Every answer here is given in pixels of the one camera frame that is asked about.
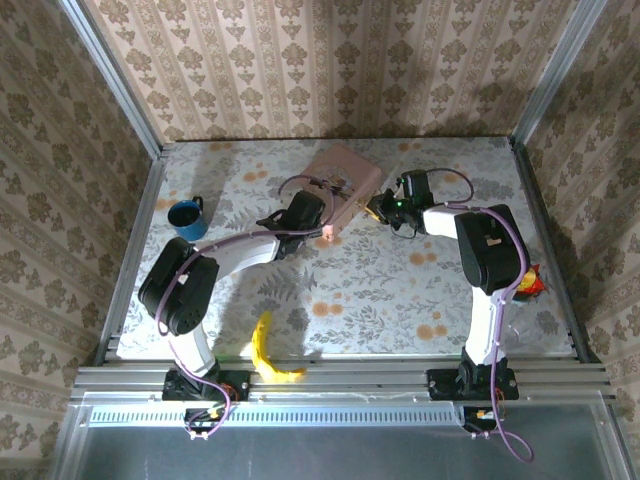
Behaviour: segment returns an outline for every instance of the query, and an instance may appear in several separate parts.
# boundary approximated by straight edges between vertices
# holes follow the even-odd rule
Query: beige wallpaper
[[[164,142],[510,134],[575,0],[85,0]]]
[[[55,1],[0,1],[0,58],[0,478],[35,478],[100,337],[149,159]]]
[[[640,1],[609,0],[527,147],[640,458]]]

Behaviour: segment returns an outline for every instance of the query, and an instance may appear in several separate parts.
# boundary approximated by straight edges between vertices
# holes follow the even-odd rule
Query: banana
[[[291,372],[278,370],[267,356],[267,334],[271,327],[271,312],[260,315],[256,329],[251,337],[251,361],[253,366],[266,383],[292,383],[298,381],[307,372],[306,368],[299,368]]]

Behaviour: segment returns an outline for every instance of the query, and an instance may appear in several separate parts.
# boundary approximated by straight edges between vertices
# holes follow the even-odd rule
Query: floral tablecloth
[[[509,305],[504,341],[510,354],[571,355],[567,329],[515,160],[505,138],[285,140],[184,143],[173,147],[146,239],[136,288],[117,353],[125,359],[170,359],[166,340],[138,302],[137,289],[174,231],[167,211],[178,200],[204,197],[211,222],[203,240],[252,228],[288,204],[283,180],[320,152],[341,143],[386,174],[414,168],[460,169],[476,188],[473,205],[506,203],[540,263],[548,287],[524,305]],[[430,179],[436,200],[466,196],[453,174]],[[399,232],[409,235],[412,231]],[[216,354],[249,355],[258,316],[273,312],[269,352],[295,355],[457,355],[469,331],[471,288],[457,242],[418,235],[405,239],[364,213],[332,244],[313,239],[295,255],[216,283],[204,320]]]

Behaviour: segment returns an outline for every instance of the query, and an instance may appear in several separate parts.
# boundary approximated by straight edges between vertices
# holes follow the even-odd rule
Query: pink box
[[[333,197],[333,220],[322,229],[323,238],[329,242],[334,240],[359,211],[364,211],[364,207],[382,184],[382,170],[379,167],[342,145],[333,145],[320,154],[302,174],[313,175],[329,181],[332,186],[342,188],[340,194]],[[330,193],[326,188],[310,185],[306,180],[300,180],[298,185],[322,198],[327,205],[325,211],[329,212]]]

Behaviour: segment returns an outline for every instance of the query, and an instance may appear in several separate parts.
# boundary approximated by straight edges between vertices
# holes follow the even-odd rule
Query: purple cable
[[[467,177],[464,173],[460,172],[459,170],[455,170],[453,168],[448,168],[448,167],[436,167],[436,168],[430,168],[429,170],[426,171],[427,174],[429,173],[435,173],[435,172],[450,172],[450,173],[455,173],[456,175],[458,175],[460,178],[462,178],[465,183],[467,184],[467,186],[469,187],[469,196],[465,199],[462,200],[449,200],[449,204],[460,204],[460,203],[467,203],[469,201],[471,201],[471,199],[473,198],[473,196],[475,195],[475,189],[473,188],[473,183],[471,183],[471,180],[469,180],[469,177]]]
[[[318,179],[316,177],[313,177],[311,175],[295,175],[293,177],[288,178],[287,180],[285,180],[282,185],[280,185],[280,188],[278,189],[278,195],[280,194],[280,192],[282,191],[282,189],[285,187],[285,185],[289,182],[291,182],[292,180],[296,180],[299,178],[306,178],[308,180],[313,180],[315,182],[319,182],[321,184],[326,184],[329,185],[329,182],[326,180],[321,180]],[[180,268],[178,269],[178,271],[176,272],[176,274],[173,276],[173,278],[171,279],[171,281],[169,282],[169,285],[167,286],[167,289],[165,290],[164,294],[162,295],[162,298],[160,299],[160,303],[158,304],[158,309],[156,310],[156,316],[155,316],[155,321],[156,321],[156,327],[158,329],[158,333],[160,334],[161,337],[166,337],[169,333],[169,331],[167,330],[166,332],[163,332],[162,329],[160,328],[160,318],[162,317],[162,312],[164,310],[164,308],[167,305],[167,300],[169,299],[169,296],[171,295],[171,292],[173,292],[173,289],[176,287],[176,285],[178,284],[178,280],[180,279],[180,277],[187,271],[187,269],[189,268],[189,266],[200,256],[204,255],[207,252],[210,251],[215,251],[219,248],[223,248],[226,247],[228,245],[231,245],[235,242],[247,239],[247,238],[254,238],[254,237],[266,237],[266,236],[275,236],[275,235],[310,235],[312,233],[316,233],[321,231],[325,225],[328,225],[329,222],[331,221],[331,218],[333,217],[334,211],[335,211],[335,203],[333,200],[333,195],[329,195],[329,203],[330,203],[330,209],[329,209],[329,216],[327,217],[327,219],[324,221],[324,223],[322,225],[320,225],[319,227],[316,228],[312,228],[309,230],[300,230],[300,231],[295,231],[295,230],[275,230],[275,231],[271,231],[271,230],[260,230],[257,232],[246,232],[246,233],[241,233],[238,235],[234,235],[232,237],[228,237],[225,239],[222,239],[216,243],[212,243],[210,245],[207,245],[206,247],[203,247],[202,249],[198,250],[197,252],[194,252],[189,258],[187,258],[187,261],[184,262]],[[222,415],[222,418],[220,419],[220,421],[213,427],[211,428],[208,432],[207,435],[211,435],[213,434],[215,431],[217,431],[222,424],[226,421],[226,419],[229,417],[229,412],[231,409],[231,398],[229,397],[229,394],[218,384],[210,382],[208,380],[205,380],[201,377],[198,377],[197,375],[195,375],[194,373],[190,372],[184,365],[184,363],[182,362],[182,360],[180,360],[180,357],[178,356],[175,348],[173,347],[173,345],[171,344],[171,342],[169,342],[169,347],[171,348],[171,352],[173,353],[173,356],[175,357],[176,362],[179,364],[180,369],[184,372],[184,374],[191,378],[192,380],[195,380],[196,382],[200,382],[203,383],[205,385],[210,385],[218,390],[220,390],[222,392],[222,394],[224,395],[225,398],[225,409],[224,409],[224,414]]]
[[[491,407],[493,408],[493,411],[495,412],[495,415],[496,415],[496,425],[498,427],[498,432],[492,431],[489,434],[490,435],[499,434],[502,437],[502,441],[506,445],[507,449],[509,450],[509,452],[511,452],[511,454],[514,457],[516,457],[518,460],[520,460],[523,463],[531,463],[533,462],[533,458],[534,458],[533,449],[531,448],[531,445],[529,445],[526,442],[526,440],[524,440],[519,435],[516,435],[515,433],[504,430],[504,428],[502,427],[502,422],[500,421],[500,417],[498,415],[498,399],[496,398],[496,369],[498,364],[498,347],[500,346],[500,336],[502,333],[504,305],[507,301],[507,296],[509,295],[509,293],[511,293],[512,290],[517,288],[518,285],[522,283],[522,279],[527,273],[527,257],[524,251],[524,246],[520,242],[520,239],[518,238],[518,235],[516,235],[516,232],[513,230],[511,225],[509,225],[509,222],[507,222],[502,217],[502,215],[497,214],[493,210],[489,208],[484,208],[484,207],[468,207],[466,205],[447,205],[447,206],[449,208],[455,208],[460,210],[482,212],[494,218],[498,223],[500,223],[500,225],[502,225],[502,228],[504,228],[505,231],[509,234],[509,237],[511,237],[511,240],[513,241],[513,244],[515,245],[516,250],[518,252],[518,258],[520,259],[520,273],[518,274],[518,277],[513,281],[513,283],[511,283],[511,285],[509,285],[507,288],[504,289],[504,291],[502,292],[502,295],[500,296],[500,304],[496,308],[496,328],[495,328],[495,333],[493,337],[494,348],[493,348],[493,359],[491,361],[491,376],[490,376],[489,384],[491,388]],[[509,439],[507,437],[511,437],[517,440],[518,442],[520,442],[520,444],[527,450],[529,457],[525,458],[521,456],[519,453],[517,453],[511,446],[511,443],[509,442]]]

